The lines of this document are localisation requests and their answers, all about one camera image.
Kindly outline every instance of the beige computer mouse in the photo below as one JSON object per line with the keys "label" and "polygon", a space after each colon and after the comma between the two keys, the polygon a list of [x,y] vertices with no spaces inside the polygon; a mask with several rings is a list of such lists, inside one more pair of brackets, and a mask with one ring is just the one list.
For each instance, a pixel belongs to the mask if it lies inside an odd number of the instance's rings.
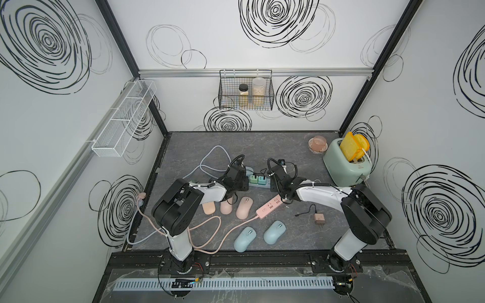
{"label": "beige computer mouse", "polygon": [[202,204],[202,209],[206,215],[213,214],[215,213],[215,203],[213,201],[204,203]]}
{"label": "beige computer mouse", "polygon": [[253,205],[253,199],[250,197],[242,197],[241,201],[239,202],[238,209],[236,210],[236,217],[241,220],[244,220],[249,216],[249,210]]}
{"label": "beige computer mouse", "polygon": [[221,202],[221,213],[228,215],[232,212],[232,197]]}

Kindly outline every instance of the white wire basket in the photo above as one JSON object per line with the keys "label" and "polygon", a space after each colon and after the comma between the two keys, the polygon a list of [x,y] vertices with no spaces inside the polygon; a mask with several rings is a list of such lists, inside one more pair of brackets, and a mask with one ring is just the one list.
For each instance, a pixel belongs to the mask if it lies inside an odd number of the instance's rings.
{"label": "white wire basket", "polygon": [[123,156],[156,91],[154,81],[136,81],[91,149],[100,157]]}

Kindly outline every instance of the wall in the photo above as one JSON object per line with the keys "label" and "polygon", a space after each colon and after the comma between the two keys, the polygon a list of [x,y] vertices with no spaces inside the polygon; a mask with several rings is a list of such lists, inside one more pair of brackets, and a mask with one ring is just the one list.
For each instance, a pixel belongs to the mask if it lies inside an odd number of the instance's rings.
{"label": "wall", "polygon": [[[373,67],[407,3],[140,0],[133,5],[129,0],[110,1],[140,69]],[[397,54],[406,42],[396,49]],[[274,77],[272,107],[267,99],[256,110],[251,104],[241,107],[238,101],[214,109],[218,78],[158,79],[167,128],[338,129],[366,77],[302,76]],[[242,82],[233,85],[235,93]],[[234,92],[222,90],[223,95]]]}
{"label": "wall", "polygon": [[484,10],[426,0],[352,124],[377,158],[369,182],[389,232],[433,302],[483,301]]}
{"label": "wall", "polygon": [[[0,6],[2,261],[131,74],[94,1]],[[136,133],[122,158],[90,160],[0,302],[92,300],[162,141],[149,112]]]}

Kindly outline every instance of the pink cable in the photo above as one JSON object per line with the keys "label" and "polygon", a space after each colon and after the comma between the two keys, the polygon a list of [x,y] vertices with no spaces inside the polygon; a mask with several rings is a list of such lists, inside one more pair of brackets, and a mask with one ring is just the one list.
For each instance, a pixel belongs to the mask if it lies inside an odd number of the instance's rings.
{"label": "pink cable", "polygon": [[[212,234],[212,237],[207,241],[205,242],[204,244],[200,245],[200,246],[195,246],[193,243],[192,243],[192,238],[190,237],[190,231],[191,230],[194,230],[198,227],[201,227],[202,225],[204,225],[206,222],[212,220],[212,219],[219,219],[219,226],[217,227],[217,229],[215,230],[215,232]],[[207,244],[209,244],[210,241],[212,241],[212,239],[214,238],[215,234],[217,234],[217,232],[219,231],[219,228],[221,228],[221,223],[222,223],[222,220],[221,220],[221,217],[219,216],[213,216],[213,217],[210,217],[208,218],[207,220],[205,220],[204,222],[202,222],[201,224],[197,225],[197,226],[194,226],[194,227],[191,227],[191,228],[188,228],[188,233],[189,233],[189,240],[190,240],[190,244],[192,245],[192,247],[194,248],[202,248],[204,246],[206,246]]]}
{"label": "pink cable", "polygon": [[144,213],[142,213],[142,211],[140,210],[140,207],[138,206],[139,202],[140,202],[141,199],[138,199],[138,201],[136,201],[136,208],[138,209],[138,212],[144,216],[145,218],[148,219],[148,222],[150,222],[150,224],[153,226],[153,228],[158,231],[159,234],[161,234],[162,236],[165,236],[165,233],[161,232],[158,228],[155,227],[155,225],[153,224],[153,222],[150,220],[150,218],[145,215]]}
{"label": "pink cable", "polygon": [[[226,238],[229,236],[229,234],[230,234],[230,233],[231,233],[231,232],[232,232],[234,229],[236,229],[236,228],[238,228],[238,227],[240,227],[240,226],[243,226],[244,224],[246,224],[246,223],[248,223],[248,222],[251,222],[251,221],[253,221],[253,220],[257,219],[257,218],[259,218],[259,216],[258,216],[258,215],[254,216],[253,218],[249,219],[248,221],[244,221],[243,223],[241,223],[241,224],[239,224],[239,225],[237,225],[237,226],[235,226],[235,227],[231,228],[231,230],[229,230],[229,231],[227,232],[227,234],[224,236],[224,238],[222,238],[221,244],[219,244],[219,247],[218,247],[218,248],[217,248],[215,251],[213,251],[213,252],[208,252],[208,251],[201,250],[201,249],[198,249],[198,248],[194,248],[194,250],[196,250],[196,251],[198,251],[198,252],[201,252],[201,253],[209,254],[209,255],[213,255],[213,254],[215,254],[216,252],[218,252],[218,251],[221,249],[221,247],[222,247],[222,243],[224,243],[224,240],[226,240]],[[190,241],[190,244],[191,244],[193,247],[195,247],[195,246],[194,246],[194,244],[192,243],[192,239],[190,238],[190,229],[189,229],[189,241]]]}
{"label": "pink cable", "polygon": [[[144,194],[144,192],[142,192],[142,193],[140,193],[140,194],[138,195],[138,199],[137,199],[137,201],[136,201],[136,208],[138,209],[138,212],[139,212],[139,213],[140,213],[142,216],[144,216],[144,217],[145,217],[145,218],[148,220],[148,222],[150,222],[150,224],[152,225],[152,227],[153,227],[153,228],[154,228],[156,231],[158,231],[158,233],[159,233],[159,234],[161,234],[162,236],[165,236],[165,233],[161,232],[161,231],[160,231],[160,230],[159,230],[159,229],[158,229],[158,228],[157,228],[157,227],[156,227],[156,226],[153,224],[152,220],[151,220],[151,219],[150,219],[150,218],[149,218],[147,215],[145,215],[144,213],[142,213],[142,211],[140,210],[140,206],[138,205],[138,204],[139,204],[139,201],[140,201],[140,200],[142,200],[142,199],[145,197],[145,196],[142,196],[142,194]],[[217,218],[217,219],[219,219],[219,226],[217,226],[217,229],[216,229],[216,230],[215,230],[215,232],[212,234],[212,237],[210,237],[210,239],[209,239],[207,242],[205,242],[204,244],[202,244],[202,245],[200,245],[200,246],[195,246],[195,245],[194,245],[194,243],[192,242],[192,237],[190,236],[190,231],[191,231],[191,230],[194,230],[194,229],[196,229],[196,228],[199,228],[199,227],[201,227],[202,225],[204,225],[205,223],[207,223],[208,221],[210,221],[210,220],[212,220],[212,219],[216,219],[216,218]],[[231,228],[231,230],[229,230],[229,231],[227,232],[227,234],[224,236],[224,238],[222,238],[222,241],[221,241],[221,244],[219,244],[219,247],[218,247],[218,248],[217,248],[215,251],[213,251],[213,252],[208,252],[208,251],[202,250],[202,249],[200,249],[200,248],[202,248],[202,247],[206,246],[207,244],[209,244],[209,242],[211,242],[211,241],[212,241],[212,239],[214,238],[215,234],[217,234],[217,232],[219,231],[219,228],[221,228],[221,224],[222,224],[221,217],[219,217],[219,216],[213,216],[213,217],[210,217],[210,218],[208,218],[207,220],[205,220],[204,222],[202,222],[201,224],[199,224],[199,225],[197,225],[197,226],[194,226],[194,227],[191,227],[191,228],[187,228],[187,233],[189,234],[189,241],[190,241],[190,244],[192,245],[192,247],[194,248],[194,250],[196,250],[196,251],[198,251],[198,252],[202,252],[202,253],[205,253],[205,254],[213,255],[213,254],[215,254],[216,252],[218,252],[218,251],[221,249],[222,244],[224,243],[224,241],[226,240],[226,238],[229,236],[229,234],[230,234],[230,233],[231,233],[231,232],[232,232],[234,229],[236,229],[236,228],[238,228],[238,227],[240,227],[240,226],[243,226],[244,224],[246,224],[246,223],[248,223],[248,222],[251,222],[251,221],[253,221],[253,220],[254,220],[254,219],[256,219],[256,218],[259,218],[259,216],[258,216],[258,215],[256,215],[256,216],[254,216],[253,218],[249,219],[248,221],[244,221],[243,223],[241,223],[241,224],[239,224],[239,225],[237,225],[237,226],[235,226],[235,227]]]}

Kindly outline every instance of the wire basket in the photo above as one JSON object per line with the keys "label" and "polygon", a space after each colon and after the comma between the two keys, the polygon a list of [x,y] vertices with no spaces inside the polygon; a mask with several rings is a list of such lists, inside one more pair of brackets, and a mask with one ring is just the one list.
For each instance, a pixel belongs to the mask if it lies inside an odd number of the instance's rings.
{"label": "wire basket", "polygon": [[156,91],[153,81],[136,81],[91,149],[100,157],[123,156]]}
{"label": "wire basket", "polygon": [[[219,71],[219,107],[235,108],[242,110],[271,111],[275,101],[275,91],[273,90],[272,70],[220,70]],[[266,89],[263,96],[255,96],[253,92],[254,77],[237,77],[256,75],[266,80]],[[247,84],[249,95],[241,96],[239,85]]]}

